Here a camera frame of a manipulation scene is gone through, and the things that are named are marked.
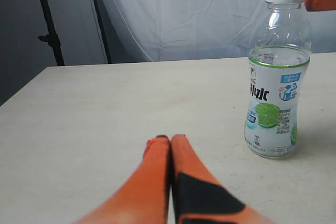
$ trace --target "plastic water bottle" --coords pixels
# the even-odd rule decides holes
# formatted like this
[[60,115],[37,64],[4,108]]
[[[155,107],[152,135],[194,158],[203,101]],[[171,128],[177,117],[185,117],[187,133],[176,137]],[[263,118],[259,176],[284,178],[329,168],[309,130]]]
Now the plastic water bottle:
[[298,139],[297,108],[310,54],[310,26],[303,0],[266,0],[249,53],[250,103],[245,141],[256,154],[280,158]]

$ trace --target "lime image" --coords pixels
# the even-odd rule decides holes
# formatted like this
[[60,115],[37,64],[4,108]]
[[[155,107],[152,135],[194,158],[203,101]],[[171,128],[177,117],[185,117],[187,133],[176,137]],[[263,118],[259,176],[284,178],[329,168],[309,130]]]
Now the lime image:
[[298,139],[298,126],[295,125],[292,133],[290,134],[290,138],[292,140],[292,145],[294,146],[296,144],[296,140]]
[[273,104],[260,103],[255,107],[255,110],[259,118],[258,124],[261,127],[270,129],[278,125],[280,119],[279,107]]

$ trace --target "white table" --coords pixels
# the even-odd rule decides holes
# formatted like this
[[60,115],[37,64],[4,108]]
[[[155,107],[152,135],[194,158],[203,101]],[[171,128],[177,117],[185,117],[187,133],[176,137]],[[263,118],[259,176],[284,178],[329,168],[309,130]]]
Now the white table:
[[175,133],[274,221],[336,223],[335,95],[336,54],[313,55],[299,151],[273,161],[243,139],[246,58],[47,68],[0,107],[0,223],[78,219],[127,180],[149,138]]

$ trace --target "bottle label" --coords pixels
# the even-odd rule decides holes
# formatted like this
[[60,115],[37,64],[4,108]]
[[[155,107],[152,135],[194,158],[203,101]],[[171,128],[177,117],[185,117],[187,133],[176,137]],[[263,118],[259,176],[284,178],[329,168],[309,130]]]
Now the bottle label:
[[297,141],[297,106],[309,61],[274,67],[249,59],[250,103],[245,141],[263,156],[285,156]]

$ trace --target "bottle neck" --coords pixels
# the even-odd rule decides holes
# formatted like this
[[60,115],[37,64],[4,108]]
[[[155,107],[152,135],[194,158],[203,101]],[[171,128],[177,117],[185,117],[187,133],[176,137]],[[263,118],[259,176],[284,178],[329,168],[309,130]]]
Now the bottle neck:
[[268,3],[268,9],[272,10],[295,10],[295,9],[301,9],[301,7],[302,7],[301,3],[294,3],[294,4]]

